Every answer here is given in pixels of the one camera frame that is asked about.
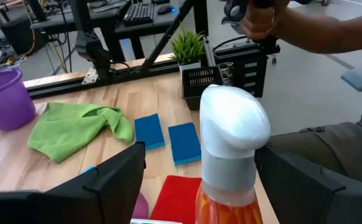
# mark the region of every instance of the wooden table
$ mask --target wooden table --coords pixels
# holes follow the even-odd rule
[[[168,55],[163,55],[159,60],[166,58]],[[142,61],[135,60],[129,64],[134,66],[141,64]],[[25,82],[25,84],[27,86],[41,85],[47,82],[80,77],[84,74],[85,71],[68,73],[32,80]],[[188,109],[181,97],[181,89],[179,73],[171,73],[39,99],[35,100],[34,103],[38,114],[43,112],[46,103],[50,101],[94,103],[118,107],[123,110],[127,119],[132,123],[136,118],[154,113],[159,114],[166,145],[147,152],[147,168],[141,187],[141,192],[149,203],[149,213],[151,213],[167,175],[201,176],[200,161],[175,166],[172,160],[169,126],[193,122],[196,132],[200,133],[199,112]],[[45,155],[26,146],[29,134],[37,119],[23,128],[11,132],[0,131],[0,190],[49,190],[128,147],[123,141],[112,137],[109,130],[104,130],[89,145],[62,163],[56,164]],[[258,175],[255,188],[264,223],[279,223]]]

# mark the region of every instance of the cable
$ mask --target cable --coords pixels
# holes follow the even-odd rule
[[[116,65],[116,64],[121,64],[121,65],[125,65],[127,67],[127,72],[126,74],[129,75],[130,74],[130,71],[131,71],[131,68],[130,68],[130,65],[128,65],[126,62],[110,62],[111,65]]]
[[[242,37],[237,37],[237,38],[234,38],[234,39],[230,39],[230,40],[227,40],[227,41],[224,41],[220,44],[218,44],[215,48],[213,48],[213,51],[217,50],[219,47],[221,47],[222,45],[225,45],[229,42],[232,42],[232,41],[236,41],[236,40],[241,40],[241,39],[247,39],[246,36],[242,36]]]
[[[56,36],[58,43],[59,43],[60,45],[66,44],[67,41],[68,41],[68,38],[67,38],[66,34],[63,33],[63,36],[65,37],[65,40],[63,40],[63,42],[60,40],[59,35],[60,35],[60,34],[57,34],[57,36]]]
[[[18,61],[14,62],[14,64],[11,64],[9,62],[6,62],[6,63],[2,63],[0,65],[0,69],[3,67],[3,66],[7,66],[5,69],[3,70],[6,70],[8,68],[13,68],[13,67],[18,67],[22,62],[26,61],[27,60],[27,57],[21,57]]]
[[[47,53],[47,56],[49,57],[49,60],[50,60],[50,64],[51,64],[51,68],[52,68],[52,73],[55,72],[55,69],[54,69],[54,66],[52,65],[52,61],[51,61],[51,57],[50,57],[50,54],[49,54],[49,50],[47,49],[47,44],[44,45],[44,48],[45,48],[45,51]]]
[[[32,25],[33,21],[32,21],[32,16],[30,16],[30,13],[29,11],[27,10],[26,8],[26,3],[25,1],[22,1],[22,5],[24,6],[24,9],[26,11],[26,14],[27,14],[27,17],[29,18],[29,21],[30,21],[30,25]],[[33,35],[33,44],[32,44],[32,47],[24,54],[20,55],[20,56],[25,56],[25,55],[28,55],[30,54],[33,50],[34,50],[34,47],[35,47],[35,44],[36,44],[36,36],[35,36],[35,33],[34,33],[34,30],[32,28],[30,28],[30,30],[32,31],[32,35]],[[11,57],[9,59],[7,59],[7,62],[5,64],[8,64],[8,65],[11,65],[11,64],[14,64],[13,60],[14,58],[16,58],[17,56],[14,56],[14,57]]]
[[[29,13],[29,11],[28,11],[27,8],[26,8],[26,3],[25,3],[25,1],[22,1],[22,4],[24,5],[24,9],[25,9],[25,11],[26,11],[26,13],[27,13],[27,17],[29,18],[30,25],[32,25],[32,24],[33,24],[32,17],[30,16],[30,13]],[[23,55],[28,55],[28,54],[30,54],[30,53],[33,51],[34,46],[35,46],[35,43],[36,43],[36,36],[35,36],[35,34],[34,34],[34,30],[33,30],[32,28],[30,28],[30,30],[32,31],[32,34],[33,34],[33,44],[32,44],[32,47],[29,49],[29,51],[26,52],[26,53],[24,53]]]
[[[57,48],[56,48],[55,46],[53,46],[51,42],[49,42],[48,44],[49,44],[49,47],[50,47],[51,52],[57,57],[61,68],[62,68],[65,72],[68,72],[68,70],[67,70],[67,69],[65,68],[65,66],[64,66],[64,62],[61,60],[61,57],[59,56],[59,53],[58,53]]]
[[[61,14],[62,14],[62,18],[63,18],[63,23],[65,24],[65,26],[67,26],[67,20],[65,18],[65,13],[63,13],[63,6],[62,6],[62,1],[59,3],[60,5],[60,9],[61,9]],[[70,41],[69,41],[69,33],[66,32],[65,33],[65,36],[68,40],[68,54],[69,54],[69,69],[70,69],[70,72],[72,72],[72,52],[70,50]]]
[[[60,48],[60,50],[61,50],[63,65],[64,65],[65,68],[68,70],[67,63],[66,63],[66,61],[65,61],[65,54],[63,53],[62,45],[59,43],[59,41],[57,41],[57,42],[58,42],[59,48]]]

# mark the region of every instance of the green microfiber cloth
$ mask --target green microfiber cloth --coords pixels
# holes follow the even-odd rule
[[[131,123],[118,108],[47,103],[27,146],[44,153],[54,162],[62,162],[92,141],[104,126],[118,139],[126,142],[134,139]]]

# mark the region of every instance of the white spray bottle cap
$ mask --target white spray bottle cap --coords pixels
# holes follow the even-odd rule
[[[256,180],[254,151],[271,135],[264,108],[236,87],[210,85],[200,100],[202,178],[221,190],[247,190]]]

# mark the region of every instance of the human hand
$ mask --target human hand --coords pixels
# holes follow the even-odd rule
[[[276,25],[276,22],[286,11],[290,0],[273,0],[273,7],[260,9],[256,6],[257,1],[268,0],[246,0],[248,6],[246,13],[240,22],[243,33],[252,40],[262,40],[267,37]]]

